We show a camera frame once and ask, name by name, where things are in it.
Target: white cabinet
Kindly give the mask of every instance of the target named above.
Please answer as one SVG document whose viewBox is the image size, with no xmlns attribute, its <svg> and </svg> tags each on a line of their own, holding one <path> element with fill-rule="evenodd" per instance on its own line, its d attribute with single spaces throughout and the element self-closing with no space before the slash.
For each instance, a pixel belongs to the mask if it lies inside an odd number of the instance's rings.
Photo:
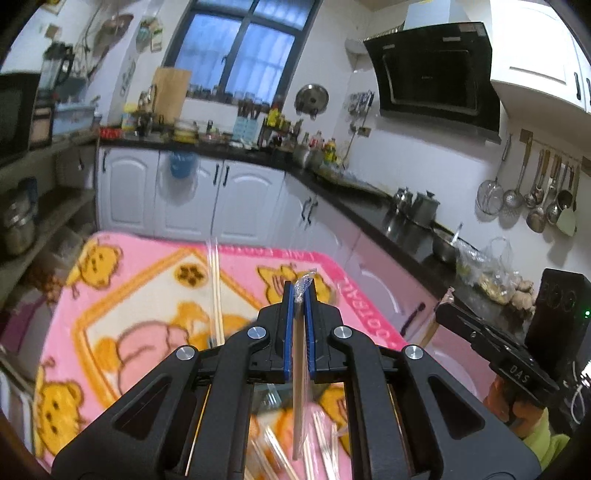
<svg viewBox="0 0 591 480">
<path fill-rule="evenodd" d="M 154 234 L 156 150 L 99 150 L 99 227 L 114 232 Z"/>
<path fill-rule="evenodd" d="M 361 231 L 299 180 L 285 178 L 273 221 L 271 246 L 328 255 L 341 267 Z"/>
<path fill-rule="evenodd" d="M 554 10 L 522 0 L 492 0 L 491 10 L 495 88 L 495 82 L 518 85 L 584 109 L 576 49 Z M 504 100 L 502 88 L 497 91 Z"/>
<path fill-rule="evenodd" d="M 170 173 L 169 152 L 160 152 L 154 205 L 155 235 L 193 242 L 208 240 L 223 160 L 198 158 L 195 176 L 175 179 Z"/>
<path fill-rule="evenodd" d="M 589 64 L 583 50 L 581 50 L 581 47 L 579 47 L 579 44 L 574 38 L 573 45 L 577 51 L 577 58 L 579 59 L 579 67 L 581 69 L 581 84 L 583 85 L 585 111 L 591 113 L 591 64 Z"/>
<path fill-rule="evenodd" d="M 305 249 L 326 254 L 344 267 L 361 235 L 359 228 L 319 197 L 311 204 L 306 222 Z"/>
<path fill-rule="evenodd" d="M 299 180 L 287 175 L 273 220 L 271 246 L 302 250 L 306 247 L 307 214 L 314 194 Z"/>
<path fill-rule="evenodd" d="M 431 314 L 437 303 L 413 276 L 363 234 L 345 271 L 398 331 L 421 303 L 425 308 L 416 315 L 417 324 Z"/>
<path fill-rule="evenodd" d="M 284 176 L 282 171 L 226 160 L 212 235 L 222 244 L 267 246 Z"/>
</svg>

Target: pink cabinet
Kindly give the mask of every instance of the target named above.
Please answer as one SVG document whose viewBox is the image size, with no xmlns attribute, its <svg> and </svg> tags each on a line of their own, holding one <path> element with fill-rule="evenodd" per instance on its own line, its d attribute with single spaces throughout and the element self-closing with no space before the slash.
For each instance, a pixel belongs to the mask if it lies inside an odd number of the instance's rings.
<svg viewBox="0 0 591 480">
<path fill-rule="evenodd" d="M 361 234 L 345 271 L 382 315 L 400 331 L 415 309 L 414 322 L 425 321 L 438 302 L 411 274 L 367 236 Z"/>
<path fill-rule="evenodd" d="M 345 265 L 345 271 L 398 331 L 417 306 L 424 303 L 425 309 L 416 315 L 408 331 L 412 337 L 407 337 L 407 341 L 416 343 L 422 338 L 427 321 L 440 299 L 433 297 L 364 234 L 361 234 Z M 480 400 L 486 397 L 495 374 L 467 341 L 439 327 L 426 350 L 475 397 Z"/>
</svg>

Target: window frame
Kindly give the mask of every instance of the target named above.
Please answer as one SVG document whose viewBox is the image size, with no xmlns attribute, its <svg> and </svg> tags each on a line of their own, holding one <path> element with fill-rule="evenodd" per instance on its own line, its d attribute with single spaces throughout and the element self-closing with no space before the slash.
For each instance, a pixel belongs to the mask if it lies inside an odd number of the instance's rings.
<svg viewBox="0 0 591 480">
<path fill-rule="evenodd" d="M 238 51 L 242 45 L 249 25 L 254 23 L 256 25 L 261 25 L 263 27 L 272 28 L 273 30 L 293 35 L 294 37 L 294 43 L 291 47 L 289 56 L 287 57 L 287 61 L 285 62 L 285 67 L 283 68 L 283 73 L 281 74 L 281 79 L 279 80 L 277 91 L 275 93 L 276 95 L 286 95 L 287 90 L 291 84 L 291 79 L 293 78 L 294 72 L 296 71 L 296 66 L 300 60 L 301 53 L 304 50 L 304 45 L 306 44 L 306 40 L 310 34 L 311 27 L 314 24 L 314 20 L 316 19 L 316 15 L 318 14 L 318 10 L 323 0 L 314 0 L 312 9 L 308 15 L 308 19 L 306 20 L 304 28 L 301 30 L 296 27 L 290 27 L 280 22 L 270 20 L 260 15 L 255 15 L 254 12 L 256 6 L 259 4 L 259 1 L 260 0 L 254 0 L 250 9 L 248 11 L 244 11 L 239 8 L 221 7 L 219 5 L 206 5 L 201 3 L 199 0 L 191 0 L 187 11 L 183 15 L 183 19 L 181 20 L 179 28 L 170 43 L 170 48 L 168 49 L 164 60 L 164 66 L 175 66 L 178 54 L 181 50 L 181 47 L 183 46 L 185 36 L 189 31 L 195 15 L 210 15 L 213 17 L 228 18 L 230 20 L 240 21 L 240 28 L 236 38 L 234 39 L 232 48 L 226 56 L 226 61 L 224 62 L 222 77 L 220 78 L 218 84 L 219 88 L 217 96 L 210 99 L 210 101 L 224 103 L 223 97 L 228 86 L 228 80 L 230 79 L 232 68 L 234 67 L 236 58 L 238 56 Z"/>
</svg>

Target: black countertop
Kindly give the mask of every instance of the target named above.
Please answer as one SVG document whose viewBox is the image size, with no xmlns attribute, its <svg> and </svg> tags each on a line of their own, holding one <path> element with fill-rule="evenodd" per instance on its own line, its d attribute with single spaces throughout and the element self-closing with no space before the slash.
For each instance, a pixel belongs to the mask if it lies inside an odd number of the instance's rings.
<svg viewBox="0 0 591 480">
<path fill-rule="evenodd" d="M 435 298 L 442 298 L 447 289 L 453 287 L 458 306 L 495 324 L 517 340 L 524 340 L 525 332 L 521 319 L 510 309 L 494 303 L 481 292 L 462 282 L 452 267 L 441 263 L 433 256 L 433 234 L 400 216 L 393 216 L 389 211 L 389 201 L 383 197 L 337 187 L 293 163 L 275 159 L 272 155 L 259 151 L 138 139 L 101 140 L 100 144 L 105 147 L 187 151 L 205 157 L 238 160 L 282 170 L 297 178 L 355 223 Z"/>
</svg>

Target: cartoon bear print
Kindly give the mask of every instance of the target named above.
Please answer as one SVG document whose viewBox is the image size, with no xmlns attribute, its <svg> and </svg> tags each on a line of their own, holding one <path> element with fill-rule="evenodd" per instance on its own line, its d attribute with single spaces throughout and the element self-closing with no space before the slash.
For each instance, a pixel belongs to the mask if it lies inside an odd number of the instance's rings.
<svg viewBox="0 0 591 480">
<path fill-rule="evenodd" d="M 77 283 L 80 281 L 95 290 L 109 288 L 122 257 L 120 247 L 101 244 L 98 239 L 89 240 L 66 280 L 66 286 L 72 288 L 73 297 L 78 298 Z"/>
<path fill-rule="evenodd" d="M 294 264 L 281 265 L 279 268 L 259 266 L 256 268 L 259 277 L 267 285 L 265 296 L 269 304 L 281 303 L 283 298 L 283 285 L 286 281 L 295 283 L 307 272 L 296 272 Z M 319 273 L 314 275 L 314 285 L 316 286 L 316 296 L 322 303 L 335 303 L 334 292 L 326 284 L 324 278 Z"/>
<path fill-rule="evenodd" d="M 71 442 L 86 422 L 80 416 L 84 395 L 76 382 L 46 382 L 46 368 L 55 366 L 53 358 L 40 365 L 35 382 L 35 455 L 53 456 Z"/>
</svg>

